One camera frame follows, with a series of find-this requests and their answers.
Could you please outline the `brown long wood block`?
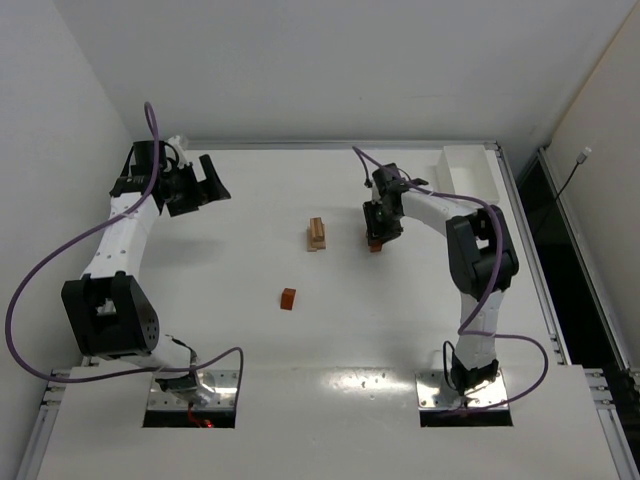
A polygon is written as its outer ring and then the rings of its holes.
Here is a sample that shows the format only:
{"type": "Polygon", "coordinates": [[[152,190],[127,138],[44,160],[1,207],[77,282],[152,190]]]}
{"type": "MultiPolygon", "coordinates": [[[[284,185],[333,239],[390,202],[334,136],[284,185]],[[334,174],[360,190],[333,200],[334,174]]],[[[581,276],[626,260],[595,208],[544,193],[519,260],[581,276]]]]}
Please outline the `brown long wood block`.
{"type": "Polygon", "coordinates": [[[310,219],[310,226],[311,228],[311,232],[312,235],[314,237],[314,240],[318,237],[318,236],[325,236],[325,227],[324,227],[324,223],[322,221],[322,219],[320,217],[314,217],[310,219]]]}

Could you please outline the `white perforated basket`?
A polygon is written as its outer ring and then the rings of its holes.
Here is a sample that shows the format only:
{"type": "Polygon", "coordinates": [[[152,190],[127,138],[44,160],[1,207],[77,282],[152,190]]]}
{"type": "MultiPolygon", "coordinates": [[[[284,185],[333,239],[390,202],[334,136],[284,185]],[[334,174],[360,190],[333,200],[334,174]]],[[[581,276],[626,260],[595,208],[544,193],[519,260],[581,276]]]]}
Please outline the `white perforated basket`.
{"type": "Polygon", "coordinates": [[[435,167],[437,191],[498,204],[500,195],[483,145],[445,146],[435,167]]]}

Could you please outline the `light long wood plank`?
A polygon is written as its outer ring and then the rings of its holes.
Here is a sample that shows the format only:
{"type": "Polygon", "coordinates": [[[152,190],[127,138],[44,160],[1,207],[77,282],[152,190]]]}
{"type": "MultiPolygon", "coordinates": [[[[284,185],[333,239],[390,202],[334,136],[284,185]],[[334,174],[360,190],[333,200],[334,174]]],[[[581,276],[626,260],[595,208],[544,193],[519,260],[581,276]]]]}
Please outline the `light long wood plank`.
{"type": "Polygon", "coordinates": [[[314,237],[311,232],[311,228],[307,228],[307,251],[308,252],[316,252],[318,248],[315,246],[314,237]]]}

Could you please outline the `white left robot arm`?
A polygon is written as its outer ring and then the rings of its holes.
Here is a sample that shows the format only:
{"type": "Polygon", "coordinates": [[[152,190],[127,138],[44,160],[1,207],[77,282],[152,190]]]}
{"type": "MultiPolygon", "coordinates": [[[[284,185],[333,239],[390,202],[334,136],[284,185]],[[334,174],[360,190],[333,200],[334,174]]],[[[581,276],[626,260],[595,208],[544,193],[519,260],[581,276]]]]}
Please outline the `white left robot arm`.
{"type": "Polygon", "coordinates": [[[212,403],[213,376],[195,370],[193,348],[162,333],[158,314],[138,283],[149,234],[162,212],[175,217],[227,200],[228,190],[211,158],[200,156],[197,179],[176,135],[160,145],[137,141],[110,191],[110,225],[77,280],[64,283],[61,298],[81,353],[147,368],[161,391],[198,407],[212,403]]]}

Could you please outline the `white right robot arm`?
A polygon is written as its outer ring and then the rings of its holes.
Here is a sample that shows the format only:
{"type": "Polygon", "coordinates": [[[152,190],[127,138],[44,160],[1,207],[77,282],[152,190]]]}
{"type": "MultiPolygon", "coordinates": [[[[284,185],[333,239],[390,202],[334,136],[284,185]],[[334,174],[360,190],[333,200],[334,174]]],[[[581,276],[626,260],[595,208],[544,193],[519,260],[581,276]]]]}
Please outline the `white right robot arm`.
{"type": "Polygon", "coordinates": [[[372,173],[365,185],[372,197],[363,204],[367,243],[372,252],[403,232],[411,218],[446,239],[449,272],[461,294],[458,341],[445,372],[460,395],[498,372],[495,332],[504,292],[519,271],[503,212],[481,199],[430,192],[422,179],[400,176],[394,163],[372,173]]]}

